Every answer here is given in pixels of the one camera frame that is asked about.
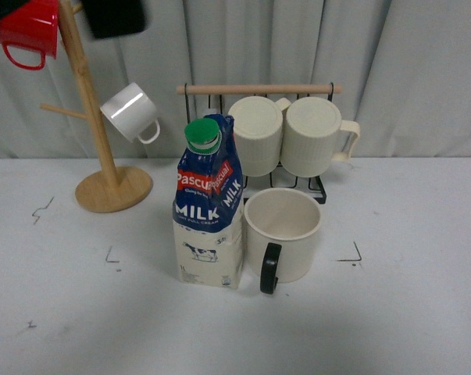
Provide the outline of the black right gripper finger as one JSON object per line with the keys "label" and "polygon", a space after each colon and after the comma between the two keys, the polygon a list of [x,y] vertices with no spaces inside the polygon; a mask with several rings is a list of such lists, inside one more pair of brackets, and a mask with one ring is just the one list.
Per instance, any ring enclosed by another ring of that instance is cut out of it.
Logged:
{"label": "black right gripper finger", "polygon": [[81,3],[95,39],[140,33],[148,25],[140,0],[83,0]]}

